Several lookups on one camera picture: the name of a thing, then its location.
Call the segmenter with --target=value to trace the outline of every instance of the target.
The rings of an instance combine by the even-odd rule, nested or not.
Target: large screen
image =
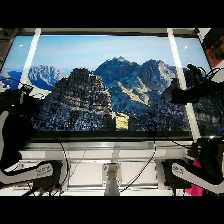
[[[185,107],[170,103],[178,86],[168,37],[41,35],[28,75],[32,36],[18,36],[0,78],[26,81],[41,98],[33,117],[37,131],[190,131]],[[197,38],[176,37],[187,64],[209,64]],[[0,81],[1,91],[17,88]]]

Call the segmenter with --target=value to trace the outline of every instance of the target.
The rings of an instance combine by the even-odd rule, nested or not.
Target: pink object
[[[198,158],[195,159],[193,165],[201,168],[201,164],[198,162]],[[202,196],[202,194],[203,194],[203,190],[204,190],[203,188],[198,187],[198,186],[195,185],[195,184],[192,184],[192,188],[187,188],[187,189],[185,189],[185,191],[186,191],[188,194],[191,194],[192,196]]]

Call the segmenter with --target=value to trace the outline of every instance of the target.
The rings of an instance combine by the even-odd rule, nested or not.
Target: white vertical bar
[[[41,28],[36,28],[33,40],[30,45],[30,50],[29,50],[29,53],[28,53],[28,56],[26,58],[26,62],[25,62],[24,68],[23,68],[23,73],[22,73],[22,76],[20,79],[20,82],[22,82],[24,84],[26,84],[27,80],[28,80],[28,73],[29,73],[30,67],[32,65],[33,57],[35,55],[35,51],[37,48],[37,43],[38,43],[40,34],[41,34]]]
[[[176,41],[175,41],[175,38],[173,35],[173,29],[167,28],[167,33],[168,33],[168,38],[169,38],[170,45],[171,45],[171,50],[173,53],[174,63],[175,63],[176,69],[177,69],[177,76],[178,76],[180,88],[183,90],[186,90],[187,89],[186,80],[184,77],[183,68],[182,68],[180,57],[178,54]],[[185,106],[185,108],[186,108],[187,117],[188,117],[188,120],[190,123],[192,136],[193,136],[194,141],[196,141],[198,138],[200,138],[200,132],[199,132],[197,120],[196,120],[196,117],[194,114],[194,109],[193,109],[193,106],[191,103],[188,103]]]

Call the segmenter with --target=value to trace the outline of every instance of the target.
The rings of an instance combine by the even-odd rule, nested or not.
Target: black border
[[[33,36],[33,33],[20,33],[17,36]],[[94,31],[60,31],[60,32],[41,32],[41,35],[113,35],[113,36],[158,36],[168,37],[168,33],[143,33],[143,32],[94,32]],[[175,34],[174,37],[182,38],[197,38],[195,34]],[[4,63],[8,57],[11,47],[7,53]],[[130,131],[115,131],[115,132],[101,132],[101,131],[90,131],[90,132],[35,132],[33,137],[30,139],[31,142],[49,142],[52,138],[58,138],[62,141],[144,141],[153,140],[155,135],[154,131],[150,132],[130,132]],[[192,140],[191,131],[158,131],[156,134],[156,140],[166,140],[164,136],[168,136],[172,139],[178,140]]]

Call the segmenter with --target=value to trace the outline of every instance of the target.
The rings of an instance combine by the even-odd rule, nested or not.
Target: blue sky
[[[16,37],[4,68],[23,68],[32,36]],[[183,67],[191,63],[209,71],[206,57],[198,39],[176,38]],[[150,59],[174,65],[167,37],[155,36],[40,36],[32,65],[52,65],[58,69],[86,67],[95,70],[107,59],[123,56],[142,64]]]

